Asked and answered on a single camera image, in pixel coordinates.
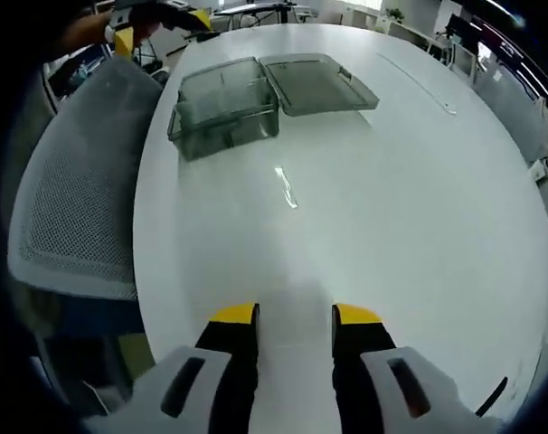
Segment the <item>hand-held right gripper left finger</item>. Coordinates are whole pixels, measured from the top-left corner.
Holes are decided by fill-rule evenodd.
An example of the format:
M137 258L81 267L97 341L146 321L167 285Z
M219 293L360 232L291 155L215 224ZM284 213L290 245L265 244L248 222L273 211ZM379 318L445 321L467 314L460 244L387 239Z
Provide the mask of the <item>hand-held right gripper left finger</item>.
M260 305L219 310L193 346L181 345L142 376L135 433L246 433L258 386Z

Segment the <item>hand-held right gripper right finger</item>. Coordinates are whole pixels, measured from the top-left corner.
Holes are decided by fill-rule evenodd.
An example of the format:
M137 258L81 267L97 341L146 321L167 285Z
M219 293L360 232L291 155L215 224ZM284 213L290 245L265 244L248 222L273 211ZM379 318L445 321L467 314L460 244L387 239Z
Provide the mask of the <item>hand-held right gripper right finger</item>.
M474 433L454 381L373 311L332 306L332 383L344 433Z

